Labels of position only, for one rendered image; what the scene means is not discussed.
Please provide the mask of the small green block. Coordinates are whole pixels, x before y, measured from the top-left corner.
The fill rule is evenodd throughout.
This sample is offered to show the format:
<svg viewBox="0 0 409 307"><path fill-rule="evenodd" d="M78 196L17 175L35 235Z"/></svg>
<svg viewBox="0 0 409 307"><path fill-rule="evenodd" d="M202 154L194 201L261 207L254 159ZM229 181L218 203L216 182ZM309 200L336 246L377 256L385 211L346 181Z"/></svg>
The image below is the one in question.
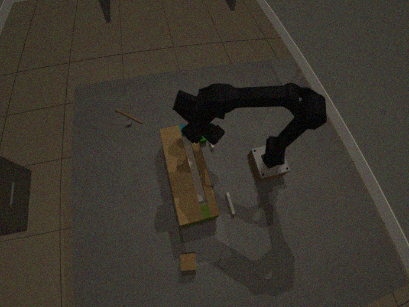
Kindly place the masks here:
<svg viewBox="0 0 409 307"><path fill-rule="evenodd" d="M202 136L202 138L203 139L200 141L200 145L206 143L206 141L207 141L207 139L205 139L203 136Z"/></svg>

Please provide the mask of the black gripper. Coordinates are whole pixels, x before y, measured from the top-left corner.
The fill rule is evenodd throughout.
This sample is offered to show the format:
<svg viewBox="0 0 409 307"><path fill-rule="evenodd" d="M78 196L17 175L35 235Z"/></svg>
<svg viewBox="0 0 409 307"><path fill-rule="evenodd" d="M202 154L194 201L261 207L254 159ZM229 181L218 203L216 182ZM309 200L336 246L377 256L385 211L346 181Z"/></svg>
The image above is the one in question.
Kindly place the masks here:
<svg viewBox="0 0 409 307"><path fill-rule="evenodd" d="M175 111L177 112L177 111ZM225 131L219 126L219 125L214 125L213 123L203 123L201 122L198 117L197 113L193 113L193 115L188 115L182 112L177 112L184 120L187 120L188 122L192 118L196 118L198 123L205 127L205 131L202 133L202 136L207 139L212 145L216 144L220 138L225 134Z"/></svg>

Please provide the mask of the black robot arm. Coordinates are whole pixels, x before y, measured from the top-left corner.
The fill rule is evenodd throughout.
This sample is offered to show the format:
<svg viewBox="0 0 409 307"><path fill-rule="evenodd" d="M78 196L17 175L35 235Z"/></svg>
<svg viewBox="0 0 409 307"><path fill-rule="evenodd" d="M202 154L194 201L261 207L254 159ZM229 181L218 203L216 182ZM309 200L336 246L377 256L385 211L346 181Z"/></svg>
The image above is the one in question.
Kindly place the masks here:
<svg viewBox="0 0 409 307"><path fill-rule="evenodd" d="M295 117L278 136L269 136L266 141L265 154L261 157L270 169L285 164L286 147L303 132L317 129L327 121L326 102L322 95L295 83L244 88L216 83L199 89L197 96L179 90L172 110L191 116L197 113L201 122L209 123L216 117L224 119L225 113L240 107L268 106L285 107ZM194 117L181 132L191 143L197 144L203 139L205 130Z"/></svg>

